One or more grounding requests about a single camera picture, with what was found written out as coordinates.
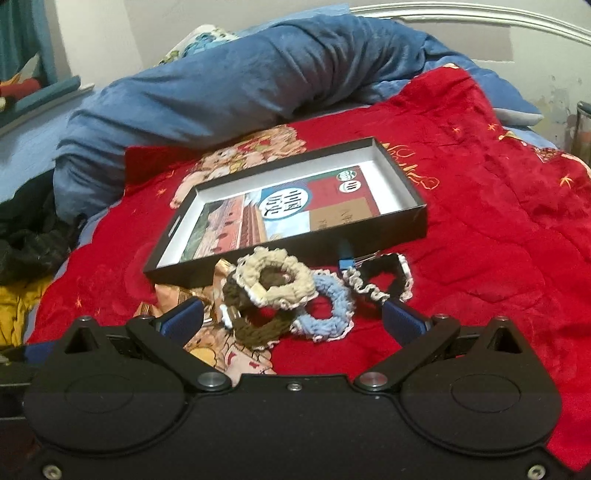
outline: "blue blanket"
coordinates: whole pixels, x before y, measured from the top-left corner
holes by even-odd
[[[117,201],[131,145],[209,149],[290,121],[302,107],[379,102],[451,62],[472,74],[509,123],[541,119],[510,83],[426,33],[354,15],[286,21],[117,80],[83,104],[56,151],[58,214],[71,221]]]

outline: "red blanket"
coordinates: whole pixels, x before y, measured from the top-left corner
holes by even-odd
[[[308,150],[368,136],[384,143],[428,203],[426,239],[396,247],[415,277],[410,305],[468,325],[500,314],[515,321],[563,397],[550,449],[573,468],[588,462],[589,170],[573,157],[539,151],[507,134],[476,83],[451,67],[415,78],[371,108],[291,126],[298,148]],[[155,301],[141,271],[196,160],[182,149],[129,149],[122,203],[47,290],[31,341],[59,337],[82,314],[121,325],[139,302]],[[273,350],[274,368],[279,374],[355,376],[398,349],[378,319],[359,305],[356,326],[344,340],[287,338]]]

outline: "metal bolt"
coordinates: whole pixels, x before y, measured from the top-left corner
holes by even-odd
[[[302,390],[302,385],[301,383],[289,383],[287,384],[287,390],[289,390],[290,392],[300,392]]]
[[[42,473],[43,476],[47,478],[47,480],[61,479],[61,470],[55,465],[46,465],[45,467],[43,467]]]
[[[226,382],[226,376],[220,372],[205,372],[197,377],[197,381],[204,387],[217,388]]]
[[[367,390],[383,387],[388,383],[388,377],[380,372],[365,372],[359,377],[359,382]]]
[[[544,465],[534,465],[527,472],[527,478],[530,480],[542,480],[546,476],[546,468]]]

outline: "open box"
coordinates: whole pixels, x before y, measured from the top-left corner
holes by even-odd
[[[209,180],[187,195],[144,268],[153,282],[211,285],[216,263],[253,247],[337,266],[427,233],[427,208],[374,138],[282,158]]]

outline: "curtain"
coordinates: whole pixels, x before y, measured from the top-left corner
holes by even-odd
[[[0,81],[11,79],[36,54],[35,77],[42,85],[57,81],[44,0],[0,0]]]

